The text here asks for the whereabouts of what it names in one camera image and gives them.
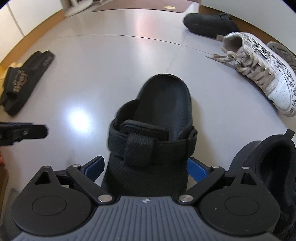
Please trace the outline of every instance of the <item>white floor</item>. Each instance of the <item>white floor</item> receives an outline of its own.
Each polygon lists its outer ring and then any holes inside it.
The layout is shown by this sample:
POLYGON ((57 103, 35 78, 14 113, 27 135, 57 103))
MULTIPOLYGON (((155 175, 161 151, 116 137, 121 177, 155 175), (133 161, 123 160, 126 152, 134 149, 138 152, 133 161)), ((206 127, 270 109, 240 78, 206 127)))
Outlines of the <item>white floor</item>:
POLYGON ((43 165, 65 169, 97 155, 107 161, 109 123, 158 73, 177 75, 188 85, 198 129, 193 156, 206 165, 227 170, 249 142, 296 130, 295 118, 279 114, 256 85, 206 58, 223 52, 220 42, 184 27, 184 15, 197 8, 194 3, 185 13, 88 9, 35 43, 20 61, 37 50, 51 50, 56 59, 21 112, 11 118, 1 111, 0 120, 46 124, 49 135, 1 147, 8 188, 21 190, 43 165))

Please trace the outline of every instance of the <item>white sneaker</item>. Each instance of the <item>white sneaker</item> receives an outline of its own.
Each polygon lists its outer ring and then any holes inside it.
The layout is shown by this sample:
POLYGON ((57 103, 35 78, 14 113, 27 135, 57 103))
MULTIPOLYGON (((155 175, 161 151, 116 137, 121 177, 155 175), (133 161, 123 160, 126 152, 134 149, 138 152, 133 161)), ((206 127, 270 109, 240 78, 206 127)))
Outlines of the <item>white sneaker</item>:
POLYGON ((296 114, 296 76, 286 61, 250 33, 230 33, 223 45, 226 55, 214 54, 212 59, 236 61, 236 70, 253 80, 280 112, 286 116, 296 114))

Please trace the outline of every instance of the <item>wooden baseboard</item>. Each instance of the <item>wooden baseboard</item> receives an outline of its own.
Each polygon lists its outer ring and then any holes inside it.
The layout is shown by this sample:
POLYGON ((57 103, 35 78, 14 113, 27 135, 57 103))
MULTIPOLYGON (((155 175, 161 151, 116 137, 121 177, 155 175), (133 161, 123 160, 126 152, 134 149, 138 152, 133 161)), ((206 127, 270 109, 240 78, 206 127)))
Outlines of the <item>wooden baseboard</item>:
MULTIPOLYGON (((210 7, 200 5, 198 13, 220 14, 222 12, 219 10, 210 8, 210 7)), ((251 34, 255 35, 256 37, 258 37, 259 39, 261 39, 261 41, 264 42, 265 44, 267 44, 270 41, 274 41, 274 42, 279 43, 279 41, 277 41, 274 37, 270 36, 269 34, 264 32, 263 30, 253 26, 252 24, 250 24, 244 20, 241 20, 240 18, 237 18, 235 16, 231 16, 231 18, 234 20, 234 22, 236 23, 236 25, 238 26, 238 28, 241 32, 251 33, 251 34)))
POLYGON ((65 15, 62 10, 58 11, 44 22, 34 28, 27 36, 25 36, 5 57, 0 63, 0 74, 11 63, 17 62, 18 59, 46 32, 56 26, 59 22, 65 19, 65 15))
POLYGON ((4 168, 4 166, 0 166, 0 216, 2 213, 2 205, 4 200, 4 194, 8 182, 8 171, 4 168))

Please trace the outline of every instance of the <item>white cabinet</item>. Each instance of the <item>white cabinet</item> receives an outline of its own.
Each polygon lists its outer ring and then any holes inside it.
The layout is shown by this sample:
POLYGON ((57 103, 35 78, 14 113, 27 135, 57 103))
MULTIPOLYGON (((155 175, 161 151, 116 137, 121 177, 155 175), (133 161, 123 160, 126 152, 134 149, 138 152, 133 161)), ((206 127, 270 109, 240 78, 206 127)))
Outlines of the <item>white cabinet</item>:
POLYGON ((10 0, 8 4, 24 35, 63 8, 60 0, 10 0))
POLYGON ((23 38, 5 5, 0 9, 0 63, 14 46, 23 38))
POLYGON ((296 53, 296 13, 282 0, 202 0, 262 29, 296 53))

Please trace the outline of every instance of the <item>printed logo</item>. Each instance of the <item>printed logo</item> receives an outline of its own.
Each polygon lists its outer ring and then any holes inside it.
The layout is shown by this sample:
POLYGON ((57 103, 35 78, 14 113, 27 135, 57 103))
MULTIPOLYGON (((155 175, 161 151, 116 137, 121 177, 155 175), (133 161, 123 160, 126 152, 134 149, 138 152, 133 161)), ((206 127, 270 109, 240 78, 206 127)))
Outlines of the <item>printed logo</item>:
POLYGON ((22 69, 17 71, 17 75, 13 80, 13 91, 19 92, 21 87, 27 82, 28 75, 22 69))
POLYGON ((51 56, 47 56, 47 58, 43 61, 42 65, 43 67, 45 67, 46 65, 48 65, 52 60, 51 56))
POLYGON ((145 198, 145 199, 143 199, 143 200, 141 200, 143 203, 148 203, 148 202, 150 202, 150 199, 148 199, 148 198, 145 198))

